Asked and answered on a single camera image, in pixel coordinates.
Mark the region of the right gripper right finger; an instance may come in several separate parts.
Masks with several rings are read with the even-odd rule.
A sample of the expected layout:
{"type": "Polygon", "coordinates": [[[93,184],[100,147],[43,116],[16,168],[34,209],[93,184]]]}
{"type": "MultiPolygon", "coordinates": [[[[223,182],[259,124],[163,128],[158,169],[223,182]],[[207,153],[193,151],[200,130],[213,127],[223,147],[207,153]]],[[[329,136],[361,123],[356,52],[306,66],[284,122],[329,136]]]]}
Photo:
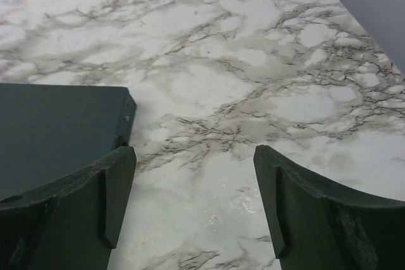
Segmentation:
{"type": "Polygon", "coordinates": [[[403,269],[404,202],[349,188],[267,145],[254,168],[282,269],[403,269]]]}

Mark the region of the dark flat metal box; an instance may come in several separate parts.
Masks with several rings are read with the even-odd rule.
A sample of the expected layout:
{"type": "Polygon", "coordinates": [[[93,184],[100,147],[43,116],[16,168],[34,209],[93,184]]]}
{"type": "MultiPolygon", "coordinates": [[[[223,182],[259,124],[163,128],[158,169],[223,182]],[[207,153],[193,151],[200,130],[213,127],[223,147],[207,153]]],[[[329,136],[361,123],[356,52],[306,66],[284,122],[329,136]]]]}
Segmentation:
{"type": "Polygon", "coordinates": [[[126,87],[1,84],[1,201],[127,145],[137,105],[126,87]]]}

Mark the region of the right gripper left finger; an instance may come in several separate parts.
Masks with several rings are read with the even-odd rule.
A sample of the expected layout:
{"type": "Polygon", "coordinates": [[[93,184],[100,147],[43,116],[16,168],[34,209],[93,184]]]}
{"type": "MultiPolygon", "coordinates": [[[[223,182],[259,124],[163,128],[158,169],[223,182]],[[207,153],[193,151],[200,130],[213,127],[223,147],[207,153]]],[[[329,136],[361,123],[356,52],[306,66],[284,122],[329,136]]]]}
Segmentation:
{"type": "Polygon", "coordinates": [[[1,201],[1,269],[106,269],[134,180],[133,147],[1,201]]]}

